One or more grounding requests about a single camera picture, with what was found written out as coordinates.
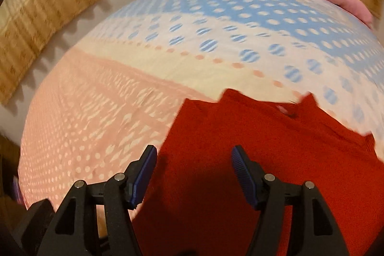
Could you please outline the red knitted embroidered sweater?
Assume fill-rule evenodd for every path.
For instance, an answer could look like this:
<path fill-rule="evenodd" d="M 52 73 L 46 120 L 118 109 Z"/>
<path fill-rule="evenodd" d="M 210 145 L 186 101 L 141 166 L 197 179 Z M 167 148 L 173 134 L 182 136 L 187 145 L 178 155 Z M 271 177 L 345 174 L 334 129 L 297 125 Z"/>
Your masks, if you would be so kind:
<path fill-rule="evenodd" d="M 383 227 L 383 163 L 372 135 L 333 119 L 312 95 L 261 102 L 226 90 L 216 103 L 184 101 L 159 151 L 133 228 L 144 255 L 245 255 L 259 213 L 232 167 L 234 146 L 280 180 L 312 181 L 351 255 Z"/>

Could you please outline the polka dot bed cover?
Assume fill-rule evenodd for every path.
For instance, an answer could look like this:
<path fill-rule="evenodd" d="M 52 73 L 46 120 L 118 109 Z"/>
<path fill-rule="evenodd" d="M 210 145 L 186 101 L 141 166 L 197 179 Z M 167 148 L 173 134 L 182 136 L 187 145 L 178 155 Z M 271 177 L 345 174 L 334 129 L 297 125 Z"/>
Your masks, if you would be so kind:
<path fill-rule="evenodd" d="M 325 0 L 136 0 L 73 46 L 31 101 L 21 140 L 26 204 L 54 206 L 148 144 L 159 151 L 184 101 L 235 90 L 261 102 L 312 95 L 345 128 L 372 135 L 383 163 L 383 47 Z"/>

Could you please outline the beige side window curtain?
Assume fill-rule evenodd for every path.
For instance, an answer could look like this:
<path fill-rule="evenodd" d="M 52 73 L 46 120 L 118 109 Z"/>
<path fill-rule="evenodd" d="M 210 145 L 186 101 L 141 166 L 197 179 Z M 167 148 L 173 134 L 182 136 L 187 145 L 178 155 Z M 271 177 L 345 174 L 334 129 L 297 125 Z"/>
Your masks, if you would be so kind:
<path fill-rule="evenodd" d="M 1 104 L 14 95 L 51 37 L 100 0 L 1 2 Z"/>

